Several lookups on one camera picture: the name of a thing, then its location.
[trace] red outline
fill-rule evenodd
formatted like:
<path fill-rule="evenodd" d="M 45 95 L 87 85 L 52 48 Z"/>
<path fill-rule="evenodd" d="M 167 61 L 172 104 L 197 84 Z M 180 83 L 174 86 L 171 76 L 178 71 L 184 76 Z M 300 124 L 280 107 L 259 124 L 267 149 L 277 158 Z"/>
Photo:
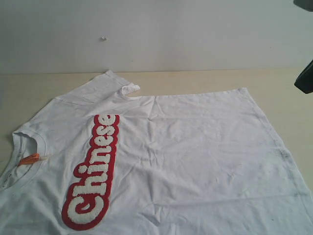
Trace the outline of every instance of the red outline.
<path fill-rule="evenodd" d="M 62 208 L 62 219 L 64 221 L 64 223 L 69 226 L 70 228 L 72 229 L 75 229 L 75 230 L 87 230 L 87 229 L 91 229 L 93 228 L 94 226 L 96 226 L 104 217 L 104 215 L 106 214 L 107 210 L 108 210 L 108 207 L 109 207 L 109 195 L 111 193 L 111 187 L 112 187 L 112 180 L 113 180 L 113 171 L 114 171 L 114 163 L 115 163 L 115 155 L 116 155 L 116 143 L 117 143 L 117 134 L 118 134 L 118 123 L 119 123 L 119 115 L 115 115 L 115 122 L 111 125 L 115 128 L 115 132 L 111 135 L 113 137 L 113 142 L 109 145 L 112 149 L 111 149 L 111 152 L 110 153 L 110 162 L 109 162 L 109 166 L 108 166 L 108 171 L 107 171 L 107 175 L 108 175 L 108 179 L 105 181 L 105 183 L 107 184 L 107 187 L 106 187 L 106 192 L 104 195 L 100 195 L 98 193 L 90 193 L 90 194 L 80 194 L 78 196 L 81 196 L 83 197 L 84 199 L 84 203 L 82 204 L 78 204 L 77 207 L 76 207 L 76 212 L 79 213 L 79 214 L 82 214 L 82 213 L 88 213 L 90 212 L 91 210 L 94 209 L 95 207 L 95 197 L 96 196 L 100 196 L 103 201 L 104 201 L 104 207 L 103 209 L 101 210 L 101 212 L 97 215 L 97 217 L 91 221 L 90 223 L 87 223 L 87 224 L 76 224 L 74 223 L 73 221 L 71 221 L 71 219 L 68 217 L 68 214 L 67 214 L 67 210 L 68 210 L 68 206 L 70 204 L 70 202 L 72 201 L 73 198 L 73 189 L 75 186 L 77 185 L 85 185 L 85 180 L 87 179 L 87 177 L 89 176 L 96 176 L 96 175 L 101 175 L 102 172 L 94 172 L 92 174 L 88 174 L 87 171 L 83 174 L 79 173 L 78 172 L 78 168 L 79 166 L 81 165 L 86 165 L 87 167 L 89 165 L 91 165 L 89 163 L 89 160 L 91 158 L 91 153 L 94 149 L 96 148 L 103 148 L 103 146 L 98 146 L 95 144 L 94 142 L 94 139 L 100 135 L 97 134 L 96 130 L 99 126 L 104 126 L 102 124 L 99 123 L 98 121 L 98 117 L 99 115 L 95 115 L 94 116 L 94 127 L 92 129 L 92 137 L 90 139 L 90 149 L 88 150 L 87 152 L 87 156 L 84 160 L 83 163 L 79 163 L 75 169 L 74 169 L 74 176 L 77 177 L 77 178 L 81 178 L 81 180 L 77 183 L 73 183 L 69 188 L 68 188 L 68 191 L 67 191 L 67 199 L 63 205 L 63 208 Z M 92 165 L 99 165 L 99 164 L 103 164 L 103 162 L 95 162 L 93 163 Z M 85 206 L 87 206 L 89 204 L 89 208 L 86 209 L 86 210 L 83 210 L 83 208 Z"/>

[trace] white wall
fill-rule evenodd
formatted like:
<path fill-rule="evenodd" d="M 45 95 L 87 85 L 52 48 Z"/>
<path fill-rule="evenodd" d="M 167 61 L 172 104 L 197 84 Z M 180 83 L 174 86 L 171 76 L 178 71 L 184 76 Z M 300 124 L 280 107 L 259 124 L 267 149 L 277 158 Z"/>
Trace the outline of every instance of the white wall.
<path fill-rule="evenodd" d="M 0 73 L 273 68 L 313 57 L 313 13 L 292 0 L 1 0 L 0 32 Z"/>

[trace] orange tag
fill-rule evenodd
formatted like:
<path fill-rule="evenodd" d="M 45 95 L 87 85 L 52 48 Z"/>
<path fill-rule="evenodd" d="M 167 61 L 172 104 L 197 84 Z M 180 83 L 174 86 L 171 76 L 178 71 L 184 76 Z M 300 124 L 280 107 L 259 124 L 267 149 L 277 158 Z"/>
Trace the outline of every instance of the orange tag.
<path fill-rule="evenodd" d="M 28 157 L 21 159 L 18 166 L 23 165 L 23 164 L 25 164 L 25 165 L 26 164 L 33 164 L 39 160 L 39 157 L 40 157 L 40 155 L 38 153 L 34 153 L 32 155 L 29 155 Z"/>

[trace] beige table surface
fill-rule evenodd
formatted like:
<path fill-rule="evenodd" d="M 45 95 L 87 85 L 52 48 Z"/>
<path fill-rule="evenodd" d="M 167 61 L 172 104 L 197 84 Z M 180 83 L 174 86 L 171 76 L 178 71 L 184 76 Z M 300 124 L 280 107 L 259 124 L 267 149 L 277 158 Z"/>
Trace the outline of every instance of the beige table surface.
<path fill-rule="evenodd" d="M 313 189 L 313 94 L 293 84 L 303 68 L 118 73 L 138 84 L 131 94 L 196 94 L 247 87 L 291 151 Z M 53 97 L 91 80 L 98 73 L 1 75 L 0 173 L 12 152 L 12 132 Z"/>

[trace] t-shirt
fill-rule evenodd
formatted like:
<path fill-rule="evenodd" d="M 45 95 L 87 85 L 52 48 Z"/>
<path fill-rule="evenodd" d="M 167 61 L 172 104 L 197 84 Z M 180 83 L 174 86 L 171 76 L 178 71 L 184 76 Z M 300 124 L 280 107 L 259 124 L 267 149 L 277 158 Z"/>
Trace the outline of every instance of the t-shirt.
<path fill-rule="evenodd" d="M 312 194 L 246 88 L 138 89 L 108 71 L 13 133 L 0 234 L 313 234 Z"/>

